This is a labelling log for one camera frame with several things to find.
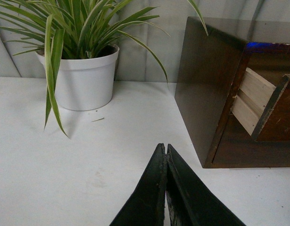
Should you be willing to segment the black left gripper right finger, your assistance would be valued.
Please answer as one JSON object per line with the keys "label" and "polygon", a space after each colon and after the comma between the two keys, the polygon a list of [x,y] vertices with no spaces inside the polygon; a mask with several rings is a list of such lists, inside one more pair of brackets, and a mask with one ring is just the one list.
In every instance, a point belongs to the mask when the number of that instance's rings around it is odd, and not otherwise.
{"label": "black left gripper right finger", "polygon": [[166,198],[172,226],[243,226],[174,147],[167,147]]}

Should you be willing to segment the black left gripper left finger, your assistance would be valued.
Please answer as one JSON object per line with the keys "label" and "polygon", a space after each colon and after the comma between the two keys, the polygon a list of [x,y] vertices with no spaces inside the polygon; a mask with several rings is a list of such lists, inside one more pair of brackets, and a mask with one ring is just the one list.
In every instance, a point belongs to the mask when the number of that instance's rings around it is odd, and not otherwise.
{"label": "black left gripper left finger", "polygon": [[135,190],[112,226],[162,226],[165,218],[167,160],[165,146],[157,145]]}

